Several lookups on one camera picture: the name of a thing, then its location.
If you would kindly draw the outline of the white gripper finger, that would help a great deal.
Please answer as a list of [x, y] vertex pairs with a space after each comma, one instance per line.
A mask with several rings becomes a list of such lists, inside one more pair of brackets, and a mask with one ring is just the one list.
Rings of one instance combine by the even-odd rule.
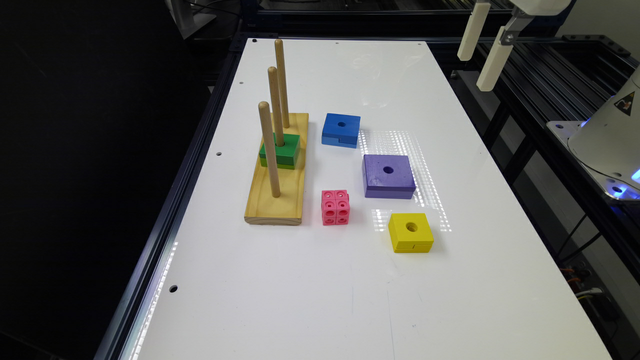
[[489, 1], [477, 1], [474, 4], [457, 52], [460, 61], [472, 58], [490, 8]]
[[502, 26], [486, 58], [476, 85], [480, 91], [492, 91], [520, 32], [529, 24], [527, 15], [514, 15]]

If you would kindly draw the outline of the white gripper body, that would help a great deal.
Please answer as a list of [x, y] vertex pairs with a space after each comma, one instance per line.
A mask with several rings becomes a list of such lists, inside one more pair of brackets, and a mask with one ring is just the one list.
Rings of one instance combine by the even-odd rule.
[[556, 16], [564, 11], [571, 0], [510, 0], [510, 2], [531, 16]]

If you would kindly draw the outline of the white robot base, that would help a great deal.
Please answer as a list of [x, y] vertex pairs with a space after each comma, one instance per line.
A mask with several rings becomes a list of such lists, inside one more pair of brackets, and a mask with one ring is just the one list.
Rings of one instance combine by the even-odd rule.
[[589, 119], [551, 121], [547, 128], [606, 197], [639, 200], [638, 71]]

